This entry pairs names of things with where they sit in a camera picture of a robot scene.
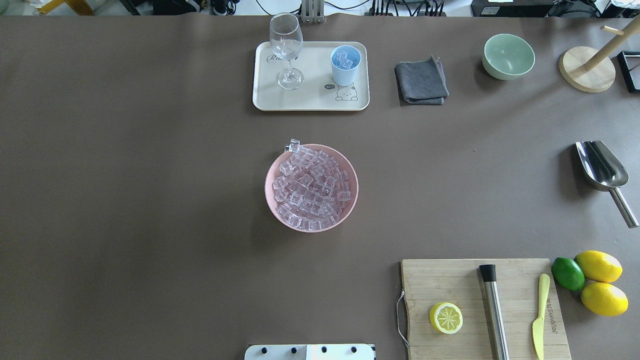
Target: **bowl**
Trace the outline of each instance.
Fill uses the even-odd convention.
[[[482,65],[496,79],[519,78],[528,73],[535,62],[531,45],[515,35],[494,35],[484,44]]]
[[[340,225],[351,213],[353,207],[356,204],[356,200],[358,200],[358,176],[356,175],[355,170],[353,170],[353,165],[344,157],[339,151],[330,148],[329,146],[319,145],[316,143],[306,144],[305,147],[316,151],[324,151],[329,155],[329,157],[335,158],[335,161],[338,163],[338,167],[341,170],[345,170],[349,175],[349,190],[351,191],[351,199],[347,201],[344,209],[342,210],[342,215],[340,216],[340,220],[336,224],[333,224],[329,227],[325,227],[320,230],[304,230],[298,229],[297,227],[293,227],[289,225],[284,219],[280,218],[280,215],[276,212],[278,208],[278,201],[274,198],[274,189],[273,189],[273,181],[280,176],[282,173],[280,172],[280,164],[287,161],[289,157],[291,157],[292,152],[285,151],[283,152],[274,162],[271,164],[269,171],[267,172],[267,178],[264,181],[264,196],[267,200],[267,205],[271,210],[273,216],[275,216],[281,223],[290,227],[291,229],[301,231],[303,233],[320,233],[322,231],[327,231],[329,229],[333,229],[334,227]]]

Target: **lemon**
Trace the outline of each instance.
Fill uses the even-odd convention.
[[[444,334],[455,334],[462,327],[462,311],[450,302],[439,302],[429,310],[433,327]]]
[[[598,315],[616,316],[629,307],[624,291],[606,282],[592,282],[582,289],[582,303]]]
[[[580,265],[587,279],[614,282],[622,274],[622,266],[618,259],[606,252],[587,250],[577,254],[575,262]]]
[[[578,264],[568,258],[556,258],[551,265],[551,274],[558,285],[571,291],[578,291],[584,286],[584,274]]]

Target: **cutting board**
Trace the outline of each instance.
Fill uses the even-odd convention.
[[[511,360],[537,360],[531,323],[538,316],[538,279],[546,273],[551,288],[545,315],[545,359],[570,360],[560,303],[549,259],[404,259],[402,277],[407,312],[409,360],[493,360],[491,320],[477,271],[495,264],[498,294]],[[456,304],[463,326],[439,333],[429,321],[438,302]]]

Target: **round wooden base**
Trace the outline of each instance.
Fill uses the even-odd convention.
[[[584,92],[603,92],[611,87],[616,79],[616,68],[609,58],[604,58],[591,70],[584,64],[598,52],[587,46],[577,46],[567,50],[558,61],[562,77],[574,88]]]

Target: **pink bowl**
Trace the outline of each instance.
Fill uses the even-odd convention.
[[[292,152],[289,152],[289,151],[283,152],[282,155],[280,155],[273,162],[273,164],[271,164],[271,167],[269,168],[269,172],[267,173],[267,178],[264,181],[264,196],[267,199],[267,205],[269,205],[269,209],[273,213],[273,216],[275,216],[281,223],[285,224],[287,227],[290,227],[291,229],[294,229],[297,231],[302,231],[303,233],[320,233],[321,231],[326,231],[340,225],[344,221],[344,219],[346,219],[349,216],[349,214],[351,213],[351,210],[353,210],[353,206],[355,206],[356,204],[356,200],[358,200],[358,176],[356,175],[355,170],[353,170],[353,165],[351,165],[349,160],[347,160],[347,158],[345,158],[344,155],[342,155],[337,150],[332,149],[329,146],[318,145],[316,143],[306,144],[304,146],[316,151],[322,150],[325,153],[327,153],[329,157],[333,156],[335,158],[335,161],[338,162],[338,166],[340,167],[340,169],[346,170],[346,172],[349,174],[348,181],[349,181],[349,189],[351,190],[351,200],[347,201],[346,206],[342,210],[342,216],[340,217],[340,220],[335,225],[327,227],[322,230],[302,230],[287,224],[284,220],[280,218],[280,216],[276,212],[276,208],[278,207],[278,202],[274,198],[273,181],[281,174],[280,164],[287,161],[289,157],[291,157]]]

